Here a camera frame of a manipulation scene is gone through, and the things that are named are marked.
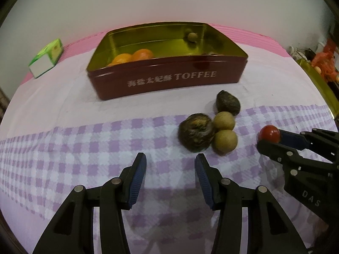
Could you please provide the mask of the dark wrinkled fruit far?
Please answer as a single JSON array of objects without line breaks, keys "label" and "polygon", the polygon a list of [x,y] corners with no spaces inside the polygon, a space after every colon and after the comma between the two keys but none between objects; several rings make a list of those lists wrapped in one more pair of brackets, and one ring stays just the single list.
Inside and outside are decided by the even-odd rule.
[{"label": "dark wrinkled fruit far", "polygon": [[215,104],[218,112],[230,112],[233,116],[238,115],[241,110],[238,98],[224,90],[217,94]]}]

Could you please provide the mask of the dark wrinkled fruit middle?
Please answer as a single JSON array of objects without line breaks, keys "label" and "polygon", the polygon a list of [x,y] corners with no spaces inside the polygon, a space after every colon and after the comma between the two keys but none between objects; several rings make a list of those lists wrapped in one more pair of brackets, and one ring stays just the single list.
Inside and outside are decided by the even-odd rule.
[{"label": "dark wrinkled fruit middle", "polygon": [[214,138],[212,119],[204,113],[195,113],[181,122],[178,128],[179,142],[189,151],[207,149]]}]

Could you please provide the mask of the red cherry tomato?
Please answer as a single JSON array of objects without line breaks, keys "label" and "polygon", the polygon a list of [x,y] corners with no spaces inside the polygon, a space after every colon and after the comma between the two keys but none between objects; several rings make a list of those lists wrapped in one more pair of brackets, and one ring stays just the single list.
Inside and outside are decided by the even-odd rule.
[{"label": "red cherry tomato", "polygon": [[258,134],[258,141],[269,141],[271,143],[279,143],[280,138],[281,138],[280,130],[273,125],[264,126]]}]

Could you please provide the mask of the large orange mandarin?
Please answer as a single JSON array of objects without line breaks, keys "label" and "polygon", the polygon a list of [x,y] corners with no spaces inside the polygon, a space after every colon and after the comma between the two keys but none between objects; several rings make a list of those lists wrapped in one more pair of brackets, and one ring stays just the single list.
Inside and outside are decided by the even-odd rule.
[{"label": "large orange mandarin", "polygon": [[139,49],[132,54],[131,60],[132,61],[142,61],[142,60],[149,60],[154,58],[154,54],[149,49]]}]

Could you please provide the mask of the tan longan far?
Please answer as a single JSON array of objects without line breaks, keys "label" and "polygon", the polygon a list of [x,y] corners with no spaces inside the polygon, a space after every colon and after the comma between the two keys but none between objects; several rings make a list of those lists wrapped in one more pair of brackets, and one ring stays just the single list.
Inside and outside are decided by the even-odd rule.
[{"label": "tan longan far", "polygon": [[234,116],[230,112],[219,112],[213,119],[213,125],[218,130],[233,130],[235,124]]}]

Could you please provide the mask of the pink purple checked tablecloth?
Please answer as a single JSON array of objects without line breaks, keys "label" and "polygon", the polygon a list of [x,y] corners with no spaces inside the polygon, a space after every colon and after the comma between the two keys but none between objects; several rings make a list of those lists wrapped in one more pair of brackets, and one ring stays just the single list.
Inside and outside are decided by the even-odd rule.
[{"label": "pink purple checked tablecloth", "polygon": [[124,212],[132,253],[208,253],[218,213],[195,182],[195,154],[177,138],[193,113],[213,115],[216,95],[236,96],[237,148],[225,156],[205,151],[209,163],[241,186],[265,185],[306,245],[326,228],[283,190],[281,166],[261,156],[256,137],[268,124],[292,132],[335,130],[324,99],[304,70],[264,36],[221,28],[247,54],[236,84],[182,88],[101,101],[86,66],[102,35],[67,45],[55,68],[21,84],[1,123],[1,211],[27,252],[70,191],[116,177],[139,152],[147,172],[135,206]]}]

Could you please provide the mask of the tan longan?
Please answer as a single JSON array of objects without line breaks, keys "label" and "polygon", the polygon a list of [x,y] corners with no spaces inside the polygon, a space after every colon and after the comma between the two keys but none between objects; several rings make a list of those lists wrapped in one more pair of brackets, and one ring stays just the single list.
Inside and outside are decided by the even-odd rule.
[{"label": "tan longan", "polygon": [[213,146],[221,154],[230,153],[237,144],[237,134],[232,130],[220,130],[214,136]]},{"label": "tan longan", "polygon": [[218,130],[233,130],[235,124],[234,116],[230,112],[219,112],[213,119],[213,125]]}]

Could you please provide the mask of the dark wrinkled fruit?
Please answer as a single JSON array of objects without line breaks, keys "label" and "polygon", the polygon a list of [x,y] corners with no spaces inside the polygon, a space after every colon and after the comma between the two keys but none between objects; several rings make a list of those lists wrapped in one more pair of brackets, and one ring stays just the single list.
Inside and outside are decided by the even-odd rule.
[{"label": "dark wrinkled fruit", "polygon": [[241,110],[238,98],[224,90],[217,94],[215,104],[218,112],[230,112],[233,116],[238,115]]},{"label": "dark wrinkled fruit", "polygon": [[195,113],[181,122],[178,128],[179,142],[189,151],[207,149],[214,138],[212,119],[204,113]]}]

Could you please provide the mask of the tan longan near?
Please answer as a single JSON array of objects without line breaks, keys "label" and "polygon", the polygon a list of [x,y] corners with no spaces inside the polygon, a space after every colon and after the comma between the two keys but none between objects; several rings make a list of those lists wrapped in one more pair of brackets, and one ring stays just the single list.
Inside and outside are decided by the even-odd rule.
[{"label": "tan longan near", "polygon": [[237,144],[237,134],[232,130],[220,130],[214,136],[213,146],[221,154],[230,153]]}]

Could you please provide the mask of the red toffee tin box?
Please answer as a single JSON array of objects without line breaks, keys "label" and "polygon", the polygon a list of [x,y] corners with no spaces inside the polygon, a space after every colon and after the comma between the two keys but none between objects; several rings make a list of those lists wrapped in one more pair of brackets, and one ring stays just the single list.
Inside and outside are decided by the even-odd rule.
[{"label": "red toffee tin box", "polygon": [[[198,34],[191,43],[187,35]],[[149,49],[154,58],[107,66],[122,53]],[[248,55],[229,37],[201,22],[155,22],[105,34],[86,68],[102,100],[153,91],[238,83]]]}]

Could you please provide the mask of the orange plastic bag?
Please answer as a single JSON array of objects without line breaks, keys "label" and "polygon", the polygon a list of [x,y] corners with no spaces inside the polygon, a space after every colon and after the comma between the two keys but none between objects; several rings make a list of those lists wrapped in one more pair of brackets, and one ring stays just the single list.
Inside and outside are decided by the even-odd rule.
[{"label": "orange plastic bag", "polygon": [[337,81],[338,72],[336,71],[334,64],[334,52],[336,47],[336,43],[331,38],[328,38],[323,51],[317,53],[311,61],[311,66],[326,82]]}]

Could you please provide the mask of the green white tissue pack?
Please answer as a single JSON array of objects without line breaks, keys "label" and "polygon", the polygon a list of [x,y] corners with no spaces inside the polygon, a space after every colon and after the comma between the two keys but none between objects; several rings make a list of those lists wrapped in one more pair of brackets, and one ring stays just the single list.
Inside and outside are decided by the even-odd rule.
[{"label": "green white tissue pack", "polygon": [[29,63],[29,70],[36,79],[52,69],[64,52],[61,39],[55,39],[47,44]]}]

